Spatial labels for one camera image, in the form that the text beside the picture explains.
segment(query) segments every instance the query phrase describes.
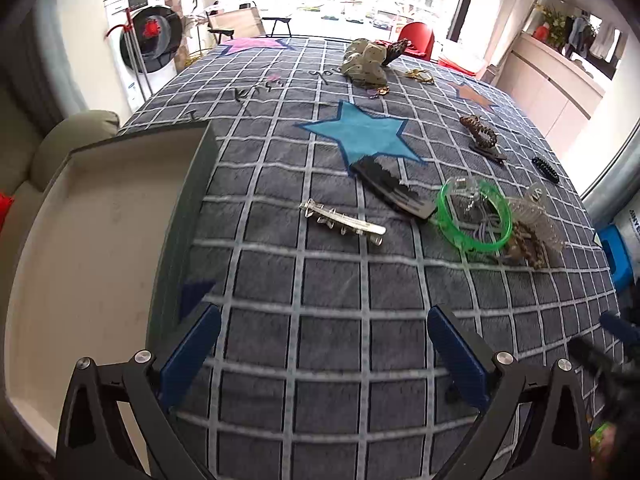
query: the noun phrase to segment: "sofa armrest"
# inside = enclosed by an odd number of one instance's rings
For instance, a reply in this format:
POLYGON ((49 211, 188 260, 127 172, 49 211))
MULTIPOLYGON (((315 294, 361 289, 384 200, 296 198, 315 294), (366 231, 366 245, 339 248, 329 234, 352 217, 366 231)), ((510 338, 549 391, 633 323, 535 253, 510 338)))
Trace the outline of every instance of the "sofa armrest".
POLYGON ((31 182, 44 191, 71 150, 115 137, 119 126, 118 115, 105 110, 80 112, 65 119, 49 132, 38 147, 31 163, 31 182))

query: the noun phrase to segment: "open box lid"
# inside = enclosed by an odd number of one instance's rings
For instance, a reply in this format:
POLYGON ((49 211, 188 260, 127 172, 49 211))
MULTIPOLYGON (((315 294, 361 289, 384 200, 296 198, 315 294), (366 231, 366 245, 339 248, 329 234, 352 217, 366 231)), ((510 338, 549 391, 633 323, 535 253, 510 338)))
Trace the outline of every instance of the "open box lid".
POLYGON ((76 361, 128 360, 177 325, 216 159, 212 123, 161 126, 71 152, 49 183, 15 273, 4 374, 50 452, 76 361))

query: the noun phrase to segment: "white curtain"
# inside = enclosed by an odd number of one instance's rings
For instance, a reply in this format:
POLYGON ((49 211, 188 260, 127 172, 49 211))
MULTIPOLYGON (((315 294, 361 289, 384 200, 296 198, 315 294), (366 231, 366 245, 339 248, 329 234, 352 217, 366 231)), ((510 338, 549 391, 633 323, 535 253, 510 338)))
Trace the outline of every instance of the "white curtain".
POLYGON ((537 0, 500 0, 494 31, 484 54, 487 63, 500 66, 536 2, 537 0))

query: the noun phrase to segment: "gray checkered bedspread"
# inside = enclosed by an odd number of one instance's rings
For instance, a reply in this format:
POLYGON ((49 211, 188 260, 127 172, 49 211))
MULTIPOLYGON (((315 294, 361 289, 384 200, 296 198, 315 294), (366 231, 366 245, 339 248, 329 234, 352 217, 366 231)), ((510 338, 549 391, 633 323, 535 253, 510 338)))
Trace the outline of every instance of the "gray checkered bedspread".
MULTIPOLYGON (((124 126, 212 118, 220 142, 216 166, 190 255, 188 280, 216 281, 208 299, 222 307, 217 346, 175 424, 195 457, 218 478, 237 480, 393 480, 429 478, 446 461, 475 412, 448 405, 449 384, 426 334, 433 304, 454 309, 463 325, 494 349, 548 364, 566 356, 566 342, 593 337, 616 359, 622 348, 598 325, 618 309, 602 250, 582 203, 534 125, 499 90, 433 64, 401 57, 392 63, 390 93, 370 100, 341 75, 329 85, 309 74, 340 64, 346 43, 286 39, 290 50, 254 48, 196 62, 124 126), (434 86, 399 76, 428 68, 434 86), (284 87, 246 88, 279 74, 284 87), (498 104, 487 113, 456 98, 448 82, 475 88, 498 104), (371 114, 409 119, 402 134, 425 165, 381 157, 420 195, 434 199, 452 175, 495 182, 507 196, 540 181, 539 154, 561 177, 545 182, 552 217, 566 232, 562 256, 548 268, 507 267, 461 254, 432 222, 408 219, 351 178, 331 140, 296 126, 334 118, 340 100, 371 114), (468 149, 461 114, 479 114, 499 133, 507 157, 496 166, 468 149), (380 247, 308 221, 302 200, 383 224, 380 247)), ((593 382, 581 375, 588 411, 601 408, 593 382)), ((512 430, 490 470, 500 472, 513 449, 512 430)))

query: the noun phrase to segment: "blue container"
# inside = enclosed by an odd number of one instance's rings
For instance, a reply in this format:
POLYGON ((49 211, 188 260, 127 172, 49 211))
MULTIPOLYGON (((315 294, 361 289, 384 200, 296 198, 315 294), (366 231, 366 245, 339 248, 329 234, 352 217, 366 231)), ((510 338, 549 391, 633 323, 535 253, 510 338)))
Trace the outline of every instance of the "blue container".
POLYGON ((609 225, 598 231, 602 249, 607 256, 611 268, 611 279, 618 292, 622 292, 634 282, 634 272, 631 261, 626 254, 625 244, 615 225, 609 225))

